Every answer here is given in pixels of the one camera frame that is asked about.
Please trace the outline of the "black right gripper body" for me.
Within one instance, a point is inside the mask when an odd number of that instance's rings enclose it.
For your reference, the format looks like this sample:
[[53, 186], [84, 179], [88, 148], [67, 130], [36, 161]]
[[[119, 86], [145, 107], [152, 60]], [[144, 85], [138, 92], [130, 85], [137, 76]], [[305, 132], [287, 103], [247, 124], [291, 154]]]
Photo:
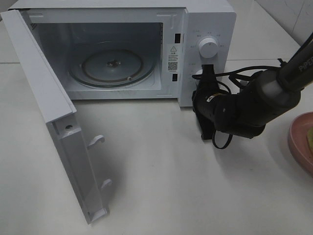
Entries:
[[214, 140], [222, 117], [222, 94], [214, 66], [202, 65], [201, 74], [195, 74], [192, 77], [199, 81], [192, 95], [192, 105], [200, 126], [201, 138]]

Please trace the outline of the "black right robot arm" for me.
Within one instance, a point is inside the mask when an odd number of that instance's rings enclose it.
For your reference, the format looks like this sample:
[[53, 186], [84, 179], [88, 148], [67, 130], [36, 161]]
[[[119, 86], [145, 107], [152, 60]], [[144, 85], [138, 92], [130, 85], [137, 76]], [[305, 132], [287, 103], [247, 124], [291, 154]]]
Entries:
[[279, 67], [250, 66], [231, 72], [215, 73], [211, 64], [202, 73], [192, 95], [193, 111], [203, 140], [215, 140], [216, 132], [253, 138], [266, 124], [294, 108], [301, 91], [313, 82], [313, 37]]

